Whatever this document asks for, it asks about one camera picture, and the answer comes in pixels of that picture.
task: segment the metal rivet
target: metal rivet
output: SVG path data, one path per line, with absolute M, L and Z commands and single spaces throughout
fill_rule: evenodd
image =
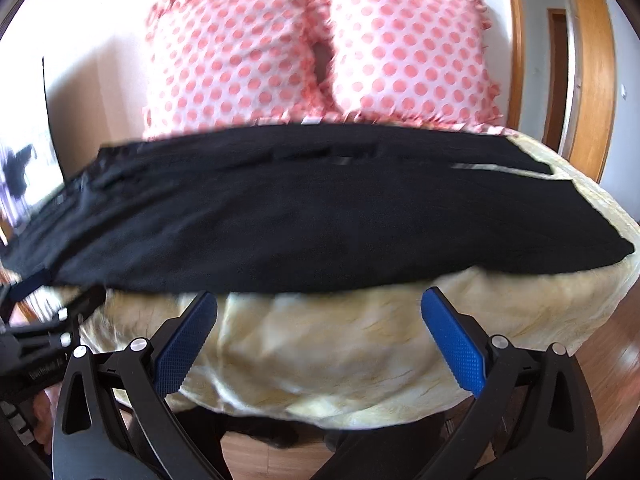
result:
M 60 344 L 62 348 L 66 348 L 71 345 L 71 334 L 69 332 L 65 332 L 60 335 Z
M 494 335 L 491 338 L 491 344 L 494 345 L 496 348 L 504 349 L 504 348 L 507 348 L 507 346 L 509 346 L 509 340 L 505 338 L 505 336 L 503 335 Z
M 139 337 L 138 339 L 134 339 L 129 347 L 134 352 L 140 352 L 141 350 L 144 350 L 146 348 L 146 339 L 142 339 L 141 337 Z
M 566 354 L 566 348 L 562 343 L 553 343 L 551 345 L 551 349 L 554 351 L 554 354 L 558 354 L 558 355 Z
M 74 357 L 81 358 L 86 354 L 86 346 L 79 346 L 74 349 Z

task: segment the polka dot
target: polka dot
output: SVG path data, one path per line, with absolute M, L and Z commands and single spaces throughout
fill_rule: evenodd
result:
M 260 101 L 260 104 L 263 105 L 267 105 L 271 102 L 273 98 L 271 97 L 271 94 L 269 92 L 260 92 L 260 95 L 258 96 L 258 101 Z
M 401 79 L 398 79 L 394 82 L 393 89 L 396 92 L 404 92 L 406 90 L 406 83 Z
M 375 92 L 382 92 L 385 89 L 385 81 L 378 78 L 371 84 L 371 87 Z
M 425 101 L 422 104 L 422 111 L 426 114 L 433 114 L 433 111 L 436 109 L 436 105 L 433 104 L 433 101 Z
M 385 65 L 382 67 L 382 72 L 384 72 L 385 75 L 393 75 L 397 71 L 398 69 L 393 63 L 385 63 Z
M 414 86 L 414 92 L 420 96 L 425 95 L 427 93 L 427 87 L 424 83 L 416 83 Z
M 402 100 L 402 108 L 404 108 L 404 110 L 413 110 L 414 107 L 415 107 L 415 101 L 410 97 L 407 97 Z

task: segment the wooden floor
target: wooden floor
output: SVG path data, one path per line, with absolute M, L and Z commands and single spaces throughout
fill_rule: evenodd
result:
M 322 442 L 278 450 L 237 433 L 224 436 L 222 451 L 234 480 L 308 480 L 332 455 Z

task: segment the pink polka dot pillow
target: pink polka dot pillow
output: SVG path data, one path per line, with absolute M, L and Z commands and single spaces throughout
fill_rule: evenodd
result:
M 162 0 L 148 19 L 145 138 L 321 114 L 311 0 Z
M 339 112 L 442 123 L 500 117 L 482 55 L 481 0 L 326 0 Z

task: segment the black clamp handle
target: black clamp handle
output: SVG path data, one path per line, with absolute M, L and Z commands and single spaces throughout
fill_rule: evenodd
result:
M 11 302 L 23 294 L 28 296 L 40 282 L 32 276 L 5 289 L 5 301 Z M 18 404 L 59 383 L 64 378 L 71 352 L 80 344 L 80 324 L 103 305 L 105 299 L 105 288 L 92 286 L 65 305 L 51 321 L 3 326 L 0 330 L 0 400 Z

